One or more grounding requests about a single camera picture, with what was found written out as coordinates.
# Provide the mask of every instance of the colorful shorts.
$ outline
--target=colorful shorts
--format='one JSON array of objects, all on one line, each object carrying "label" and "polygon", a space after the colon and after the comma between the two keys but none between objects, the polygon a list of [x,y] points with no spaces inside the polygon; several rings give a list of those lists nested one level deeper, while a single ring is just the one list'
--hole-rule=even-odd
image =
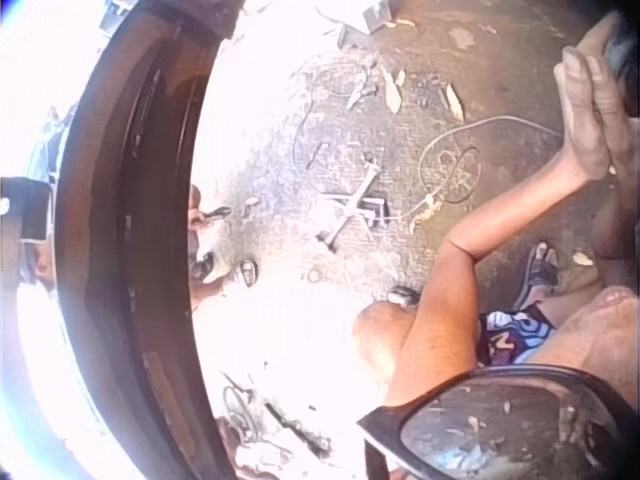
[{"label": "colorful shorts", "polygon": [[555,330],[536,304],[480,315],[480,325],[478,361],[484,366],[525,362]]}]

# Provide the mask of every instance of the dirty floor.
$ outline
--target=dirty floor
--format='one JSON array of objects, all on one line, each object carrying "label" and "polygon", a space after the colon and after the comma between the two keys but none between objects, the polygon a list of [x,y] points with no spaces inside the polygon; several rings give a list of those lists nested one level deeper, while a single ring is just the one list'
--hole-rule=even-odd
[{"label": "dirty floor", "polygon": [[[353,354],[355,316],[396,284],[421,289],[447,230],[559,147],[547,133],[500,121],[448,137],[420,168],[425,145],[460,125],[445,87],[457,92],[465,123],[509,114],[561,131],[552,68],[589,15],[565,1],[407,0],[397,17],[415,26],[398,23],[371,36],[350,31],[338,48],[340,25],[310,3],[247,2],[214,67],[192,181],[203,210],[227,205],[233,213],[201,235],[201,248],[214,252],[214,276],[251,257],[260,278],[250,291],[205,301],[194,323],[214,413],[227,415],[229,383],[220,371],[259,397],[251,413],[273,442],[241,449],[246,463],[271,465],[281,479],[355,479],[364,473],[355,421],[383,396]],[[385,102],[383,70],[394,78],[405,72],[397,114]],[[365,78],[371,94],[347,109]],[[452,203],[412,233],[414,214],[406,213],[469,148],[446,195]],[[371,229],[352,220],[329,253],[316,235],[330,230],[337,210],[321,194],[355,191],[367,162],[382,167],[368,196],[385,199],[390,215],[402,218]],[[536,239],[558,248],[563,267],[572,252],[588,252],[599,198],[596,188],[571,199],[483,262],[482,308],[512,302]],[[329,458],[320,462],[285,438],[264,402],[330,448]]]}]

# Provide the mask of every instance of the black sunglasses frame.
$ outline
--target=black sunglasses frame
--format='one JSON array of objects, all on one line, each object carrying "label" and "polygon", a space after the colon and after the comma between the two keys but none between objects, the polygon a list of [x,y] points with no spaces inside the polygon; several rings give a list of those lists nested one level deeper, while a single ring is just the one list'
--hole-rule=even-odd
[{"label": "black sunglasses frame", "polygon": [[453,477],[414,455],[402,443],[400,432],[405,423],[425,404],[464,381],[487,377],[537,377],[556,382],[569,390],[576,387],[586,388],[602,402],[624,440],[632,441],[635,438],[634,435],[637,435],[638,420],[629,404],[607,382],[586,372],[534,364],[480,368],[458,375],[405,405],[379,407],[358,421],[358,425],[365,434],[367,463],[378,465],[373,475],[373,472],[368,469],[369,480],[389,478],[388,470],[379,467],[380,457],[384,455],[395,457],[403,468],[418,478],[451,480]]}]

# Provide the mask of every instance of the person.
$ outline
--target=person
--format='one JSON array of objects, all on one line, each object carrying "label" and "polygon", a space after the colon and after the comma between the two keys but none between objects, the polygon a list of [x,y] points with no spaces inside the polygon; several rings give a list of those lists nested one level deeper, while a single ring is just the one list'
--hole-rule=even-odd
[{"label": "person", "polygon": [[213,271],[214,256],[206,253],[198,260],[198,232],[209,226],[207,215],[200,210],[202,195],[200,189],[191,185],[189,189],[189,205],[187,209],[187,259],[189,265],[189,294],[191,310],[196,310],[200,303],[216,295],[227,295],[231,291],[241,288],[251,288],[258,280],[258,266],[246,258],[238,263],[229,273],[206,282],[206,278]]},{"label": "person", "polygon": [[[626,115],[603,58],[618,20],[606,16],[577,47],[563,50],[554,69],[565,129],[561,149],[536,174],[453,227],[419,301],[396,289],[404,305],[378,302],[357,318],[356,349],[387,388],[386,405],[406,404],[479,363],[530,362],[591,373],[638,411],[638,119]],[[603,180],[611,165],[615,189],[592,230],[596,268],[552,296],[557,258],[541,242],[517,311],[479,315],[475,265],[573,193]]]}]

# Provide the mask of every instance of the concrete floor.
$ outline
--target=concrete floor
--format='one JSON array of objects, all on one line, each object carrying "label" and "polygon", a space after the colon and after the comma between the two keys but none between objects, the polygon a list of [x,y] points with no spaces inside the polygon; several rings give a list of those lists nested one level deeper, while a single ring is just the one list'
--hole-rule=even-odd
[{"label": "concrete floor", "polygon": [[[577,15],[568,1],[407,0],[398,17],[416,28],[399,24],[371,36],[350,33],[339,50],[339,26],[306,2],[279,0],[260,13],[248,10],[253,13],[241,19],[214,68],[193,183],[202,190],[204,210],[234,210],[201,236],[202,248],[216,255],[216,274],[250,256],[260,279],[251,291],[207,300],[194,314],[205,381],[216,414],[225,413],[223,370],[300,421],[318,441],[330,442],[332,455],[322,464],[304,451],[291,461],[263,448],[262,463],[283,465],[272,469],[280,478],[363,478],[354,422],[379,404],[382,392],[353,355],[355,315],[395,284],[421,289],[447,230],[543,165],[559,142],[504,122],[444,141],[424,164],[426,183],[435,188],[447,171],[437,160],[439,150],[459,153],[475,146],[482,175],[473,195],[445,205],[413,234],[410,217],[371,236],[352,222],[338,237],[335,255],[315,240],[335,219],[319,192],[355,190],[368,157],[383,167],[371,191],[387,199],[391,214],[415,205],[427,193],[417,170],[422,148],[458,125],[438,92],[449,82],[467,123],[511,114],[560,131],[552,68],[561,48],[588,28],[590,12]],[[362,67],[373,64],[368,84],[378,85],[378,95],[347,110],[345,95]],[[382,66],[407,74],[396,115],[385,105]],[[312,84],[314,106],[299,129]],[[307,168],[320,143],[325,145]],[[570,199],[484,261],[482,308],[510,305],[526,253],[539,238],[558,248],[562,267],[575,270],[568,269],[571,254],[588,251],[589,220],[606,188]],[[254,197],[259,203],[246,208]],[[256,417],[261,413],[256,406]],[[270,434],[282,434],[265,422]],[[283,441],[293,449],[295,441]]]}]

